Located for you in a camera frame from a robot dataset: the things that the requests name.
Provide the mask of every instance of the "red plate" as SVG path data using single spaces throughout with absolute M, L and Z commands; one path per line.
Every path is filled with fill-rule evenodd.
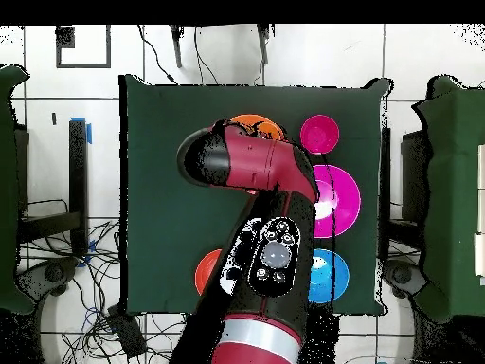
M 214 265 L 217 263 L 217 259 L 219 258 L 221 251 L 221 249 L 210 251 L 197 265 L 197 269 L 195 270 L 195 287 L 197 288 L 199 295 L 202 295 L 208 278 L 210 277 L 212 269 L 214 269 Z

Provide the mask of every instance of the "blue bowl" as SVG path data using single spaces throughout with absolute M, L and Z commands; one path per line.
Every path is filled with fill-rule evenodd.
M 349 286 L 349 268 L 338 254 L 335 255 L 335 290 L 337 300 Z M 332 300 L 332 252 L 322 248 L 314 250 L 314 264 L 310 277 L 310 302 L 325 303 Z

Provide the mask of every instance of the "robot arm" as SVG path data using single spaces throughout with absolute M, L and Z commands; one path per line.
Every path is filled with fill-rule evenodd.
M 249 136 L 223 120 L 189 136 L 177 159 L 193 184 L 259 193 L 221 253 L 171 364 L 296 364 L 318 198 L 310 161 L 296 145 Z

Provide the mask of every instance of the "pink plate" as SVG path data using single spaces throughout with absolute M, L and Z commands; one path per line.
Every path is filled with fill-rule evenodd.
M 301 127 L 301 145 L 312 154 L 327 154 L 338 142 L 338 126 L 328 116 L 315 115 L 308 118 Z
M 332 237 L 332 207 L 335 210 L 335 235 L 338 236 L 350 228 L 359 215 L 359 188 L 350 174 L 331 165 L 314 166 L 314 177 L 320 191 L 315 204 L 314 236 L 317 239 Z

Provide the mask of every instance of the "dark green cloth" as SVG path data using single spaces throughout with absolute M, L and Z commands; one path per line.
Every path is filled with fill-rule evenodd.
M 147 85 L 126 76 L 128 101 L 128 309 L 132 312 L 192 312 L 198 300 L 197 264 L 222 248 L 248 195 L 206 189 L 186 182 L 176 153 L 191 133 L 220 118 L 263 115 L 299 142 L 312 115 L 332 117 L 340 141 L 330 164 L 353 176 L 361 196 L 360 215 L 336 238 L 347 262 L 350 284 L 334 303 L 336 313 L 382 314 L 374 301 L 380 101 L 389 81 L 368 89 Z M 313 163 L 323 163 L 313 157 Z M 332 249 L 331 241 L 316 246 Z
M 17 152 L 11 93 L 27 79 L 26 72 L 14 65 L 0 65 L 0 308 L 19 314 L 33 311 L 30 298 L 15 286 L 17 269 L 17 224 L 19 193 L 17 182 Z
M 431 319 L 485 315 L 485 286 L 475 275 L 474 233 L 478 217 L 478 145 L 485 144 L 485 91 L 456 86 L 449 78 L 430 82 L 415 105 L 433 156 L 427 178 L 429 210 L 424 222 L 424 274 L 431 281 L 415 297 Z

